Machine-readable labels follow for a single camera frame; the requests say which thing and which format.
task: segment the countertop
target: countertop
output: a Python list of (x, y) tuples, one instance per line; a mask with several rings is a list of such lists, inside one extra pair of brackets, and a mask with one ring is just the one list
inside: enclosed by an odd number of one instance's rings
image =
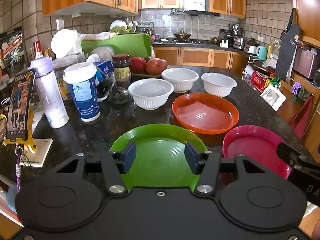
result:
[(229, 48), (221, 48), (219, 45), (215, 44), (194, 44), (194, 43), (184, 43), (184, 44), (173, 44), (173, 43), (151, 43), (153, 47), (192, 47), (192, 48), (205, 48), (205, 49), (217, 49), (217, 50), (224, 50), (224, 51), (233, 51), (239, 52), (243, 55), (249, 57), (250, 54), (245, 53), (243, 50), (235, 49), (233, 47)]
[[(236, 126), (252, 124), (270, 129), (278, 134), (285, 142), (310, 156), (308, 150), (303, 146), (300, 139), (295, 136), (288, 124), (265, 102), (260, 94), (244, 83), (240, 77), (228, 69), (209, 67), (186, 67), (196, 71), (199, 76), (207, 72), (218, 72), (228, 75), (236, 80), (237, 86), (232, 90), (226, 100), (233, 103), (240, 114)], [(203, 82), (199, 78), (193, 85), (191, 92), (204, 92)], [(132, 103), (125, 105), (111, 105), (108, 101), (99, 103), (100, 117), (91, 124), (83, 123), (76, 111), (75, 106), (67, 105), (69, 115), (68, 123), (59, 128), (52, 129), (44, 116), (33, 133), (34, 138), (52, 138), (53, 143), (44, 162), (43, 168), (22, 167), (21, 184), (24, 185), (34, 179), (37, 175), (52, 169), (59, 163), (72, 155), (83, 152), (88, 157), (99, 158), (102, 150), (99, 145), (105, 143), (108, 149), (123, 133), (140, 125), (150, 123), (171, 123), (180, 125), (172, 114), (172, 103), (181, 94), (172, 93), (164, 106), (147, 111), (132, 106)], [(220, 135), (198, 135), (211, 151), (222, 149), (222, 142), (225, 134)], [(0, 174), (11, 181), (15, 181), (16, 155), (14, 148), (10, 146), (0, 147)]]

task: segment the red cloth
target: red cloth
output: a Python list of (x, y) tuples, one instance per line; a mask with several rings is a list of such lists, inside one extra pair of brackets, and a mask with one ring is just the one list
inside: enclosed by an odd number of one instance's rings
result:
[(312, 97), (308, 97), (301, 110), (289, 122), (289, 126), (294, 133), (301, 139), (308, 126), (308, 119), (312, 111)]

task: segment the tiled wall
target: tiled wall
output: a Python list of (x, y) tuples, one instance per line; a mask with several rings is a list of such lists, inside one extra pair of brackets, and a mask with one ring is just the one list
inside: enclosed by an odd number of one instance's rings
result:
[[(0, 0), (0, 32), (23, 26), (27, 52), (33, 42), (40, 40), (42, 49), (51, 47), (51, 39), (57, 32), (56, 19), (42, 15), (42, 0)], [(100, 33), (110, 29), (115, 19), (109, 16), (63, 16), (64, 26), (79, 33)]]
[(287, 27), (292, 7), (293, 0), (247, 0), (244, 36), (257, 42), (261, 36), (264, 41), (258, 43), (269, 45)]
[(220, 17), (170, 15), (170, 10), (142, 10), (135, 18), (138, 22), (155, 22), (155, 32), (164, 38), (173, 38), (174, 33), (184, 30), (192, 39), (210, 40), (218, 37), (219, 29), (228, 29), (230, 24), (239, 22), (229, 15)]

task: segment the phone screen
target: phone screen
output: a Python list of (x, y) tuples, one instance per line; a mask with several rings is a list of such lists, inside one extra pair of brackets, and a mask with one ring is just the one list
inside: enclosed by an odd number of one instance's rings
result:
[(14, 79), (7, 119), (7, 138), (11, 140), (27, 139), (28, 111), (34, 80), (33, 69), (17, 75)]

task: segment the pink plate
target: pink plate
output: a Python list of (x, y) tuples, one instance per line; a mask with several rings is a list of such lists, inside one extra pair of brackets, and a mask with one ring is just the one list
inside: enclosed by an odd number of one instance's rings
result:
[(287, 179), (291, 167), (282, 161), (276, 153), (283, 139), (268, 129), (255, 125), (243, 125), (230, 130), (222, 145), (225, 158), (234, 158), (244, 154)]

